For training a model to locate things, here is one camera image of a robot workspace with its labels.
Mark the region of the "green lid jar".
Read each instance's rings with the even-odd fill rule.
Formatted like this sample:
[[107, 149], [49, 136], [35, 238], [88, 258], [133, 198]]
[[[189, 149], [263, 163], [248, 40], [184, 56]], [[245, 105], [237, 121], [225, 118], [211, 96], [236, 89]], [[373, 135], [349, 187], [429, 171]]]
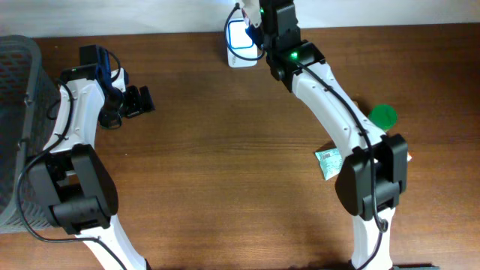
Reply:
[[389, 131], [397, 123], [398, 114], [392, 106], [382, 103], [370, 111], [368, 119], [383, 131]]

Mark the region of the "beige brown snack pouch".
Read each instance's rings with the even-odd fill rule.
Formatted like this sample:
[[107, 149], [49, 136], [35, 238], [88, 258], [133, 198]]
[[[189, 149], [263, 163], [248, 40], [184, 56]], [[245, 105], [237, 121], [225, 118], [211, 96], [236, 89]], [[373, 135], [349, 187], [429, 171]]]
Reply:
[[256, 27], [255, 25], [251, 24], [245, 29], [245, 32], [257, 46], [257, 48], [262, 49], [264, 40], [262, 28], [260, 26]]

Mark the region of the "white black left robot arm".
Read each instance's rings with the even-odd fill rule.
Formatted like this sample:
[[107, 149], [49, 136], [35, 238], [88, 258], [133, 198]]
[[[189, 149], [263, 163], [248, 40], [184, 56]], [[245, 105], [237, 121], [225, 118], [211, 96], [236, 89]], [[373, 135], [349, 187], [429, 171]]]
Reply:
[[98, 127], [115, 130], [124, 118], [155, 110], [147, 87], [130, 85], [117, 56], [99, 45], [79, 50], [80, 64], [58, 80], [60, 106], [43, 151], [20, 173], [30, 180], [47, 221], [66, 243], [83, 242], [105, 269], [149, 269], [118, 217], [114, 181], [95, 151]]

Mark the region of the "teal snack packet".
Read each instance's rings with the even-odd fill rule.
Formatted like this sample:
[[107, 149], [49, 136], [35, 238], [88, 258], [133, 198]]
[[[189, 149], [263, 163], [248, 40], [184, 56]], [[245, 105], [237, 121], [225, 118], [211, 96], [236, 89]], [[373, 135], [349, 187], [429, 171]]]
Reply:
[[319, 167], [322, 170], [323, 178], [326, 181], [332, 179], [340, 173], [343, 165], [343, 159], [337, 148], [317, 151], [315, 156], [319, 161]]

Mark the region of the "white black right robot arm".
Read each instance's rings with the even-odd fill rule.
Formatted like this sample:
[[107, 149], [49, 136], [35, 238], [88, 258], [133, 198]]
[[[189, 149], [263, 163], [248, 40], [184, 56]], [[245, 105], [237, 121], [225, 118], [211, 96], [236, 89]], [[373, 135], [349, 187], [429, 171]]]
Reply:
[[390, 232], [407, 189], [408, 145], [389, 136], [341, 88], [325, 56], [302, 39], [292, 1], [260, 1], [256, 42], [266, 51], [272, 76], [316, 116], [342, 157], [335, 182], [341, 205], [352, 216], [353, 269], [393, 269]]

